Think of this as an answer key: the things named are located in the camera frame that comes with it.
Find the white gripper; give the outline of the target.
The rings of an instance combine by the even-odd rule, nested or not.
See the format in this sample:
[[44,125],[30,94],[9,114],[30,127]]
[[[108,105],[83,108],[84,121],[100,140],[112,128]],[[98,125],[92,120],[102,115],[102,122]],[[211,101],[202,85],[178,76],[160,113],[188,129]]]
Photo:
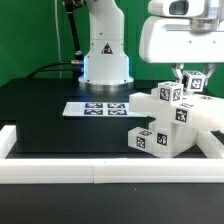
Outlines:
[[179,83],[183,80],[183,63],[204,63],[204,86],[224,62],[224,21],[212,32],[190,29],[189,19],[150,16],[144,23],[139,46],[140,57],[147,63],[172,63]]

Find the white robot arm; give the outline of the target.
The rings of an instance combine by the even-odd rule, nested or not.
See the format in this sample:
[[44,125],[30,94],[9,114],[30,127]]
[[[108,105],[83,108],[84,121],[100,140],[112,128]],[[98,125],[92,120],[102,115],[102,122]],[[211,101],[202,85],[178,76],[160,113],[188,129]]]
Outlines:
[[[90,50],[80,82],[91,87],[131,83],[124,53],[124,14],[115,0],[86,0]],[[147,63],[167,63],[177,79],[187,63],[203,63],[210,77],[224,62],[224,0],[150,0],[139,55]]]

